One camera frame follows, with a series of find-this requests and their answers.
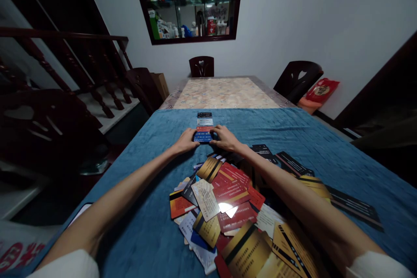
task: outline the blue card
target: blue card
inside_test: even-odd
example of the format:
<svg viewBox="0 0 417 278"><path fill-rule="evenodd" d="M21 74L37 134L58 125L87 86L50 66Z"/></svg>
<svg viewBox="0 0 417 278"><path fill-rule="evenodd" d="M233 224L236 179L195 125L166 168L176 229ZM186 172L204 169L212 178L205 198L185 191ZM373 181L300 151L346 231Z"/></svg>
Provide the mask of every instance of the blue card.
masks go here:
<svg viewBox="0 0 417 278"><path fill-rule="evenodd" d="M204 239L196 232L194 229L191 234L191 242L195 243L198 246L201 246L202 248L206 249L207 251L211 253L216 252L216 247L213 249L204 241Z"/></svg>
<svg viewBox="0 0 417 278"><path fill-rule="evenodd" d="M196 132L194 134L194 141L197 142L210 142L213 140L212 135L209 132Z"/></svg>

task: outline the handrail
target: handrail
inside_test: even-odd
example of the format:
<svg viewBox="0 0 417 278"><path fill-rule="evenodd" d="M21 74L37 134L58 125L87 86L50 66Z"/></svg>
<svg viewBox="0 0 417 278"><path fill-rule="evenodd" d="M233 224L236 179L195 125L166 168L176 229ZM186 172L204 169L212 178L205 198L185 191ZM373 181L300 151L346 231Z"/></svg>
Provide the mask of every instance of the handrail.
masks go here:
<svg viewBox="0 0 417 278"><path fill-rule="evenodd" d="M126 36L93 35L14 27L0 27L0 37L129 40Z"/></svg>

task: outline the red card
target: red card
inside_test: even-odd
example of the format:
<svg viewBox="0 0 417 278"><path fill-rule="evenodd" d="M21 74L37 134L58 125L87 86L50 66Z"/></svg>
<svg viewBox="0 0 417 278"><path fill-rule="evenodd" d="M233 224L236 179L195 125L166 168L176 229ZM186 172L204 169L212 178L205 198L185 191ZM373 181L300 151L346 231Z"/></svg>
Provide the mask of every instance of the red card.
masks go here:
<svg viewBox="0 0 417 278"><path fill-rule="evenodd" d="M212 128L213 126L198 126L195 129L197 129L198 132L208 132Z"/></svg>
<svg viewBox="0 0 417 278"><path fill-rule="evenodd" d="M265 202L265 197L256 191L251 185L248 187L248 192L251 196L249 201L260 211L262 204Z"/></svg>
<svg viewBox="0 0 417 278"><path fill-rule="evenodd" d="M240 180L245 187L247 187L251 181L243 171L226 162L220 167L218 173L222 174L230 181Z"/></svg>
<svg viewBox="0 0 417 278"><path fill-rule="evenodd" d="M227 244L233 239L233 237L226 237L224 234L220 233L217 238L216 248L218 253L220 254L221 251L227 246Z"/></svg>
<svg viewBox="0 0 417 278"><path fill-rule="evenodd" d="M235 180L223 187L214 188L213 193L217 200L218 207L220 208L220 212L222 213L243 202L249 201L251 198L248 191L239 180Z"/></svg>
<svg viewBox="0 0 417 278"><path fill-rule="evenodd" d="M225 233L231 230L240 228L247 222L249 219L252 223L256 223L256 216L258 214L252 209L249 202L245 202L239 205L238 210L232 218L226 213L218 214L218 223L220 224L220 230Z"/></svg>
<svg viewBox="0 0 417 278"><path fill-rule="evenodd" d="M228 180L225 176L223 175L216 175L216 177L213 179L212 181L212 185L215 188L218 187L223 187L225 185L228 185L230 183L230 180Z"/></svg>
<svg viewBox="0 0 417 278"><path fill-rule="evenodd" d="M232 273L227 267L225 260L220 254L218 254L214 258L214 263L216 264L218 275L220 276L220 278L233 278Z"/></svg>

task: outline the dark wooden chair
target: dark wooden chair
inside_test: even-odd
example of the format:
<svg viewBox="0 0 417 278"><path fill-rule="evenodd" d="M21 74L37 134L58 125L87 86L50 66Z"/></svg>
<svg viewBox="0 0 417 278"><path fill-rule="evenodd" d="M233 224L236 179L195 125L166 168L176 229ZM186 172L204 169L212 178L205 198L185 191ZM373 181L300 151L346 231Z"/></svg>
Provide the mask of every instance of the dark wooden chair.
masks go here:
<svg viewBox="0 0 417 278"><path fill-rule="evenodd" d="M214 77L214 58L196 56L190 59L191 77Z"/></svg>
<svg viewBox="0 0 417 278"><path fill-rule="evenodd" d="M146 67L138 67L126 72L126 78L135 90L146 112L151 116L164 102L156 84Z"/></svg>
<svg viewBox="0 0 417 278"><path fill-rule="evenodd" d="M1 158L88 192L101 175L82 178L89 159L109 163L121 153L72 97L59 89L23 91L0 96Z"/></svg>
<svg viewBox="0 0 417 278"><path fill-rule="evenodd" d="M274 90L297 104L303 95L323 75L321 66L310 61L292 61L288 63Z"/></svg>

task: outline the cardboard box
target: cardboard box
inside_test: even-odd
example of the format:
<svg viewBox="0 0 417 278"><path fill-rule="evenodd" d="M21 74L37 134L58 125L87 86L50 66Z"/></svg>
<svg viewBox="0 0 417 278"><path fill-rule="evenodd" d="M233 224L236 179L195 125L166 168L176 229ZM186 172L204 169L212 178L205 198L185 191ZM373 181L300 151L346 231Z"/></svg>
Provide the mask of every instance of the cardboard box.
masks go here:
<svg viewBox="0 0 417 278"><path fill-rule="evenodd" d="M152 76L153 81L156 84L156 88L158 88L159 94L162 97L162 100L165 101L166 98L169 96L168 86L166 85L165 76L163 73L150 73Z"/></svg>

